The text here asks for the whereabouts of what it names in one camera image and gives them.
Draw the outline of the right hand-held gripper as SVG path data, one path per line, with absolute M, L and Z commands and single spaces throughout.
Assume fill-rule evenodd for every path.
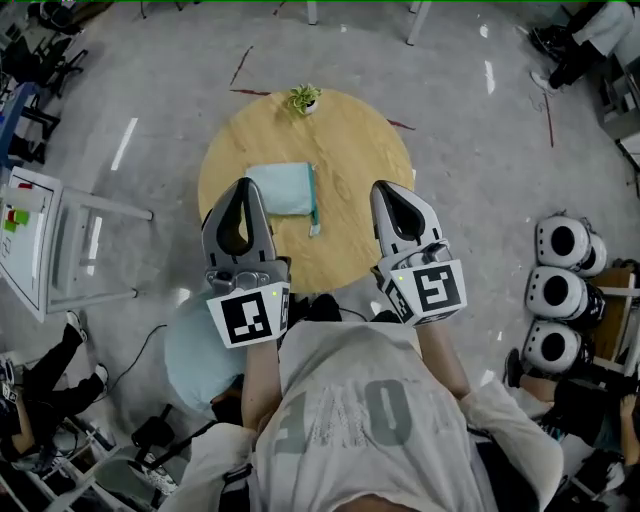
M 461 261 L 442 239 L 434 209 L 413 191 L 384 180 L 373 184 L 370 205 L 383 256 L 371 271 L 400 322 L 431 323 L 465 308 Z

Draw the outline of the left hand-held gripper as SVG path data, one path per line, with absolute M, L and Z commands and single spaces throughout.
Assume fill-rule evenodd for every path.
M 247 239 L 240 232 L 243 219 Z M 254 263 L 214 267 L 207 301 L 228 349 L 280 340 L 288 329 L 291 259 L 278 257 L 261 192 L 250 178 L 232 184 L 202 224 L 203 251 L 212 266 L 242 255 Z

